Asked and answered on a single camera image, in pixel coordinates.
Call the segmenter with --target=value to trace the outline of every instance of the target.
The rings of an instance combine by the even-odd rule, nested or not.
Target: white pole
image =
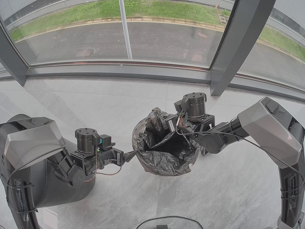
[[[125,37],[126,49],[127,49],[127,56],[128,56],[128,59],[132,59],[132,49],[130,47],[130,41],[129,41],[124,0],[119,0],[119,3],[120,3],[122,23],[123,23],[123,32],[124,32],[124,37]]]

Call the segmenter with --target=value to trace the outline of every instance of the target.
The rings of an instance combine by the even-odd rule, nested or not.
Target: white label
[[[170,130],[171,130],[172,132],[174,132],[174,131],[175,131],[175,127],[173,126],[172,120],[169,120],[168,123],[170,124]]]
[[[117,153],[117,164],[118,164],[118,166],[120,166],[121,165],[121,162],[120,162],[120,160],[121,160],[121,154],[120,153]]]

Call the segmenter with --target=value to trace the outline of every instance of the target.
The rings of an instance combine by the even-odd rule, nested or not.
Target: curb
[[[157,23],[159,22],[159,23],[169,23],[169,24],[183,24],[183,25],[195,26],[195,27],[199,27],[199,28],[205,28],[205,29],[210,29],[210,30],[215,30],[215,31],[220,31],[220,32],[224,32],[224,29],[225,29],[225,27],[222,25],[214,25],[214,24],[209,24],[209,23],[200,22],[200,21],[175,19],[175,18],[167,18],[167,17],[153,17],[153,16],[138,16],[137,17],[137,16],[134,16],[134,17],[126,17],[126,20],[129,22],[157,22]],[[52,31],[57,31],[57,30],[61,30],[61,29],[72,28],[72,27],[82,26],[82,25],[87,25],[87,24],[103,24],[103,23],[120,22],[120,21],[122,21],[121,17],[112,17],[112,18],[104,18],[104,19],[97,18],[95,20],[76,21],[76,22],[72,22],[72,23],[64,25],[64,26],[47,28],[46,30],[43,30],[39,33],[34,33],[29,36],[23,37],[23,38],[15,41],[15,43],[18,43],[20,41],[26,40],[26,39],[34,37],[34,36],[38,36],[41,34],[45,34],[45,33],[52,32]],[[305,64],[305,62],[298,59],[293,54],[277,47],[276,45],[270,43],[269,41],[258,39],[257,42],[260,44],[263,44],[265,46],[268,46],[270,48],[273,48],[277,51],[280,51],[280,52],[300,61],[301,63]]]

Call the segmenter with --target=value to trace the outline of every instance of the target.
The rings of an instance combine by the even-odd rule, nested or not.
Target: black trash bag
[[[137,157],[144,170],[159,176],[180,176],[191,171],[199,150],[198,143],[188,136],[170,133],[163,128],[160,117],[171,114],[155,108],[141,120],[132,132],[132,147],[138,150]]]

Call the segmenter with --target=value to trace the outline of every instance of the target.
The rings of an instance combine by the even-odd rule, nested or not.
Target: robotic arm
[[[230,122],[215,125],[215,117],[205,111],[206,101],[204,93],[184,95],[174,104],[177,114],[162,120],[163,127],[179,135],[188,135],[212,154],[251,136],[278,165],[282,205],[277,229],[304,229],[305,130],[302,125],[268,97]]]
[[[39,229],[37,208],[85,198],[98,169],[124,165],[136,151],[114,148],[108,135],[75,131],[77,145],[64,139],[54,120],[19,114],[0,124],[0,172],[18,229]]]

